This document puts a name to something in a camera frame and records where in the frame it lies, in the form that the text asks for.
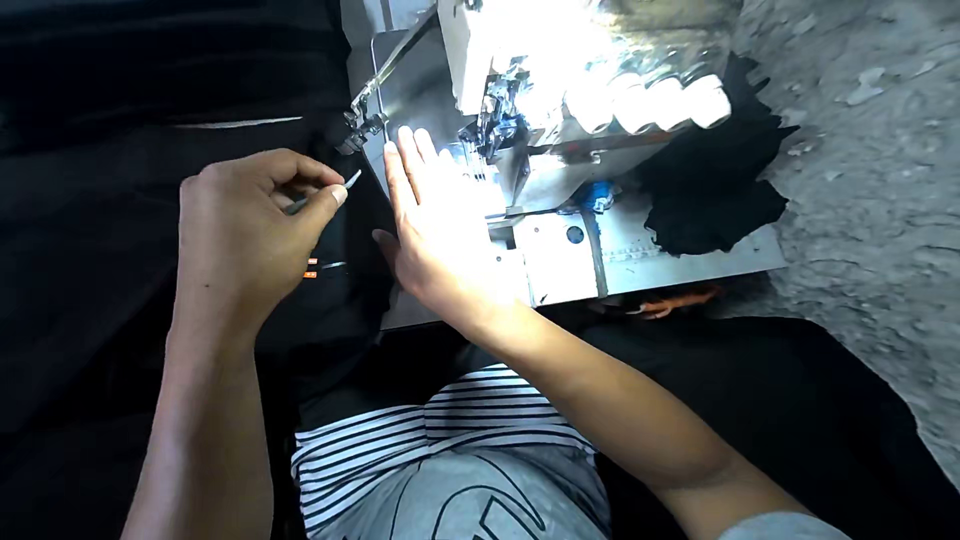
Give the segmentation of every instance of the gray t-shirt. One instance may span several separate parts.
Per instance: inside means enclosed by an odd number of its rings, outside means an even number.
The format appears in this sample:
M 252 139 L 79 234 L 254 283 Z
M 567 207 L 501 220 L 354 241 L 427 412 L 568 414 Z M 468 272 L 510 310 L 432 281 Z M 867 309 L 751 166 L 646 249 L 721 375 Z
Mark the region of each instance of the gray t-shirt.
M 605 540 L 610 507 L 591 458 L 556 445 L 468 448 L 411 463 L 314 538 Z M 802 514 L 755 516 L 721 540 L 850 540 Z

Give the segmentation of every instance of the left hand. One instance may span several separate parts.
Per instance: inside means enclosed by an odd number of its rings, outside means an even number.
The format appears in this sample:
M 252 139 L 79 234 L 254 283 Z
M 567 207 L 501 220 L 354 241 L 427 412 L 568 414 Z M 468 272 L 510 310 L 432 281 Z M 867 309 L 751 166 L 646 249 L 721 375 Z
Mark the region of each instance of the left hand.
M 281 184 L 308 197 L 296 215 Z M 175 321 L 199 320 L 253 335 L 303 279 L 320 233 L 347 199 L 330 167 L 279 149 L 208 165 L 180 186 Z

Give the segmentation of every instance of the right hand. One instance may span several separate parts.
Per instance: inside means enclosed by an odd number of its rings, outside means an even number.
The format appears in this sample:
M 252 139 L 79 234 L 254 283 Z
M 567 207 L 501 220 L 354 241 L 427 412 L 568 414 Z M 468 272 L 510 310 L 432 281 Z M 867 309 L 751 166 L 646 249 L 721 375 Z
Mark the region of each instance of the right hand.
M 384 147 L 390 202 L 399 240 L 373 239 L 403 288 L 460 332 L 470 333 L 516 299 L 498 286 L 496 253 L 478 206 L 473 178 L 448 150 L 437 154 L 426 130 L 399 129 L 399 149 Z

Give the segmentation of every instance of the concrete floor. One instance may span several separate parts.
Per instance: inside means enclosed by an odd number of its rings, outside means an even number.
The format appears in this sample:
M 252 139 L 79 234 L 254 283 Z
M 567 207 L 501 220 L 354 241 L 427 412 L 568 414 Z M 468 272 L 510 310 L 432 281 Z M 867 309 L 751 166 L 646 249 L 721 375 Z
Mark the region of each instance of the concrete floor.
M 429 2 L 345 0 L 351 41 Z M 767 172 L 791 200 L 791 266 L 723 312 L 826 327 L 910 403 L 960 485 L 960 1 L 746 0 L 734 49 L 803 128 Z

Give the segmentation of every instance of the metal rod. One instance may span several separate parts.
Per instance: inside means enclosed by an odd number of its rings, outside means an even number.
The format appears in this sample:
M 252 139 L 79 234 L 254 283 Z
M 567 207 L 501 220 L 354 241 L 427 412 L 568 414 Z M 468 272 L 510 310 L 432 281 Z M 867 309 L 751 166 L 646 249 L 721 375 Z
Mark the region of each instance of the metal rod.
M 370 96 L 373 95 L 373 92 L 379 88 L 388 77 L 390 77 L 391 73 L 394 72 L 396 65 L 404 56 L 406 56 L 408 52 L 410 52 L 410 49 L 413 49 L 414 46 L 420 42 L 420 39 L 426 35 L 426 31 L 439 24 L 440 18 L 437 16 L 437 4 L 434 3 L 426 12 L 423 12 L 423 15 L 417 21 L 417 24 L 407 31 L 407 35 L 404 36 L 403 41 L 396 46 L 393 53 L 390 53 L 387 61 L 380 66 L 380 69 L 378 69 L 376 74 L 373 75 L 369 81 L 367 81 L 367 83 L 360 90 L 360 93 L 353 98 L 353 102 L 350 103 L 350 108 L 354 112 L 359 112 L 361 104 L 366 102 Z

